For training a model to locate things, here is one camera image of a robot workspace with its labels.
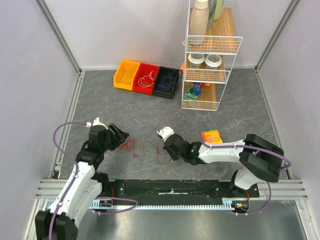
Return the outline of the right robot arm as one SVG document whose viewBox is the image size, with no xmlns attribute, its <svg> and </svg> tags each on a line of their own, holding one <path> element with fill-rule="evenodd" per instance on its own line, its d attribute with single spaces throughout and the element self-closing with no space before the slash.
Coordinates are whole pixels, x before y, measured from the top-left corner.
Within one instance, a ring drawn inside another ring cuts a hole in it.
<svg viewBox="0 0 320 240">
<path fill-rule="evenodd" d="M 240 163 L 243 168 L 235 172 L 229 191 L 235 197 L 242 196 L 258 182 L 277 183 L 282 170 L 284 151 L 256 134 L 247 134 L 235 142 L 210 144 L 195 141 L 189 143 L 180 135 L 157 133 L 163 140 L 163 149 L 172 160 L 184 160 L 190 165 L 213 163 Z"/>
</svg>

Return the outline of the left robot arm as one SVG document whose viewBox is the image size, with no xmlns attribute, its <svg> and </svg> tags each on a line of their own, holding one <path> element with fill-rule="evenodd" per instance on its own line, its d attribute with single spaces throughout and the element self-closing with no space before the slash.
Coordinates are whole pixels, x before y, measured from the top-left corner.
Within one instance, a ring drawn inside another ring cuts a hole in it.
<svg viewBox="0 0 320 240">
<path fill-rule="evenodd" d="M 35 216 L 35 232 L 38 240 L 75 240 L 79 226 L 94 199 L 106 196 L 110 191 L 108 176 L 97 169 L 106 151 L 114 151 L 129 134 L 113 123 L 105 125 L 96 118 L 93 122 L 79 122 L 89 128 L 88 139 L 76 156 L 72 172 L 53 203 Z"/>
</svg>

